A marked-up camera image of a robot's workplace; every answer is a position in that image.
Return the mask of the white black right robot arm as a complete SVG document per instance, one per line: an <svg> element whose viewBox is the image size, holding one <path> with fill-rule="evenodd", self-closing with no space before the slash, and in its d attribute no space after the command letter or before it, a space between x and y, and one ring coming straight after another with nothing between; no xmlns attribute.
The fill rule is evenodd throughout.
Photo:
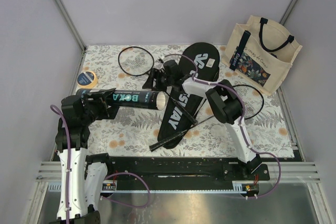
<svg viewBox="0 0 336 224"><path fill-rule="evenodd" d="M213 116L225 124L239 160L239 173L250 180L258 173L261 165L260 154L254 150L245 124L246 107L242 98L227 80L209 82L196 77L197 69L191 74L182 74L177 63L169 60L163 68L153 68L148 72L144 89L166 91L168 87L183 94L196 95L207 100Z"/></svg>

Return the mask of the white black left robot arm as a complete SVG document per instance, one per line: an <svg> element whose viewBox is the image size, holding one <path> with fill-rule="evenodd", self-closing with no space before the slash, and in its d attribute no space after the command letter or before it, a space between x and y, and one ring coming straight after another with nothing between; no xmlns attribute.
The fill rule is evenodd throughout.
<svg viewBox="0 0 336 224"><path fill-rule="evenodd" d="M50 109L60 119L55 138L61 163L61 198L56 223L100 223L98 201L104 179L114 173L107 153L88 155L89 126L114 119L119 107L112 102L115 89L79 89Z"/></svg>

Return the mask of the black Boka shuttlecock tube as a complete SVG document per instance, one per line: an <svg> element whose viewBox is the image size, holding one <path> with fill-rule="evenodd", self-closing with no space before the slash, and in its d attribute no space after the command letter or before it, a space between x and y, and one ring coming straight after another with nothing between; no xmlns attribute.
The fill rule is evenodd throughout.
<svg viewBox="0 0 336 224"><path fill-rule="evenodd" d="M90 90L91 89L79 89L76 91L76 95L88 99L86 93ZM123 106L162 111L166 105L166 97L165 94L160 91L116 89L112 99L108 99L104 102L107 106Z"/></svg>

